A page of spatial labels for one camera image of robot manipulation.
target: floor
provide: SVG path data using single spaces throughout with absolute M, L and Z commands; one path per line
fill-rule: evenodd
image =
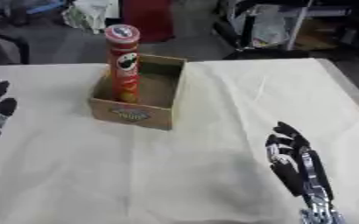
M 213 0 L 173 0 L 176 38 L 164 43 L 143 44 L 140 52 L 183 57 L 190 61 L 221 60 L 232 49 L 211 33 L 214 6 Z M 106 62 L 103 35 L 55 23 L 52 17 L 37 17 L 28 26 L 6 29 L 23 35 L 29 41 L 32 64 Z M 336 65 L 359 87 L 358 59 L 340 61 Z

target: table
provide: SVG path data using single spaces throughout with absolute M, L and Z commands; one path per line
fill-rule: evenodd
M 304 204 L 264 148 L 284 121 L 320 153 L 334 203 L 359 224 L 359 92 L 326 63 L 188 63 L 168 132 L 91 117 L 106 65 L 0 66 L 19 101 L 0 138 L 0 223 L 298 223 Z

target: cardboard box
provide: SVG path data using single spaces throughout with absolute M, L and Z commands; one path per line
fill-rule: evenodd
M 88 99 L 94 118 L 171 130 L 175 98 L 185 63 L 184 59 L 140 55 L 137 104 L 113 101 L 112 79 L 107 71 Z

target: red can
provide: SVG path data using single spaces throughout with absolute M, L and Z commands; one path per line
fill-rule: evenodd
M 106 31 L 109 45 L 109 63 L 113 77 L 114 99 L 137 102 L 138 54 L 140 31 L 131 25 L 115 24 Z

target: red object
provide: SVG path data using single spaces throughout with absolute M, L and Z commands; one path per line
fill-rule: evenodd
M 138 55 L 140 32 L 126 24 L 115 24 L 105 31 L 109 45 L 110 72 L 113 77 L 114 99 L 137 102 Z
M 171 0 L 124 0 L 123 21 L 137 27 L 143 42 L 166 41 L 173 37 Z

